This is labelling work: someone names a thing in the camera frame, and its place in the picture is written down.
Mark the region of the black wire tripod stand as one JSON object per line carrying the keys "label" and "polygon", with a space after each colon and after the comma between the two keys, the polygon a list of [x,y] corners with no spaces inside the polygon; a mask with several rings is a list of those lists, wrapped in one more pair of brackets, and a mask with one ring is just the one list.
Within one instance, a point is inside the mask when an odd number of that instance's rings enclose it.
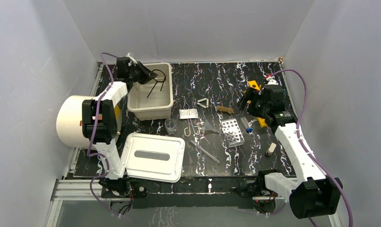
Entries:
{"label": "black wire tripod stand", "polygon": [[156,79],[156,78],[153,78],[153,80],[155,81],[155,84],[154,84],[153,87],[151,88],[149,94],[147,95],[147,98],[150,97],[150,95],[151,95],[151,93],[153,92],[153,90],[155,89],[156,85],[159,84],[159,83],[161,83],[160,91],[162,91],[163,86],[164,86],[164,83],[165,83],[165,81],[167,80],[167,76],[166,76],[166,74],[165,74],[163,71],[161,71],[160,69],[152,70],[152,72],[155,72],[155,71],[160,72],[160,73],[163,75],[163,79],[162,79],[162,80],[158,80],[158,79]]}

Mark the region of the white clay triangle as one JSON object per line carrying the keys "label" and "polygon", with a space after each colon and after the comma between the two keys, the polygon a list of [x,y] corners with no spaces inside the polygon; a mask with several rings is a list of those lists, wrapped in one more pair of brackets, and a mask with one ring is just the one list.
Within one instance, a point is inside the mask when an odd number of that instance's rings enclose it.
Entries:
{"label": "white clay triangle", "polygon": [[197,101],[197,105],[207,109],[209,107],[209,99],[208,98],[203,98]]}

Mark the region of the clear plastic funnel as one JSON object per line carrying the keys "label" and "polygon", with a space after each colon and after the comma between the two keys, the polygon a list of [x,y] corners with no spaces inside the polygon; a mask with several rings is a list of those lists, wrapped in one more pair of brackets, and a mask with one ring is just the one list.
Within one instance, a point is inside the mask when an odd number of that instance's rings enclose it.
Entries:
{"label": "clear plastic funnel", "polygon": [[217,130],[208,120],[205,120],[204,131],[220,135],[220,130]]}

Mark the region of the small glass beaker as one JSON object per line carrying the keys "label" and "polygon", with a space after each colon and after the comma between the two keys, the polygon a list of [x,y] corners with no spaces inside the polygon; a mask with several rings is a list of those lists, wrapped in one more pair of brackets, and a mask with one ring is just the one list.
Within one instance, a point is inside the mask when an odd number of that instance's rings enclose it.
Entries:
{"label": "small glass beaker", "polygon": [[169,135],[175,134],[177,129],[176,120],[173,118],[168,118],[165,120],[165,128]]}

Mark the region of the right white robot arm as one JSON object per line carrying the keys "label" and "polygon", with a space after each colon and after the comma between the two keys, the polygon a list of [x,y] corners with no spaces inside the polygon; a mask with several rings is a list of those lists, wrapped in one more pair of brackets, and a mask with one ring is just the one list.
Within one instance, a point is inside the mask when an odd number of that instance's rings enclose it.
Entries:
{"label": "right white robot arm", "polygon": [[297,128],[298,119],[292,110],[286,109],[282,87],[266,85],[261,91],[249,87],[237,107],[265,120],[284,147],[296,173],[297,180],[292,181],[276,169],[259,171],[257,192],[263,196],[274,192],[283,197],[298,219],[335,214],[342,183],[337,177],[331,180],[313,161],[313,153],[308,147],[301,145],[302,132]]}

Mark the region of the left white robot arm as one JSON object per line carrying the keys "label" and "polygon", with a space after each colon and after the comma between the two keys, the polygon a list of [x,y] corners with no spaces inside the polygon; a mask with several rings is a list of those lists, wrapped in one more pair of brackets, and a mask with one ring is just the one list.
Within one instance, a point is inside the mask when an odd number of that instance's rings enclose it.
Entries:
{"label": "left white robot arm", "polygon": [[125,167],[118,154],[116,136],[118,123],[116,105],[127,96],[135,83],[144,85],[155,79],[157,74],[146,68],[128,53],[116,57],[116,73],[107,66],[110,83],[98,96],[82,102],[82,134],[89,140],[88,157],[100,157],[104,177],[117,180],[113,191],[120,197],[129,195],[130,182],[122,179]]}

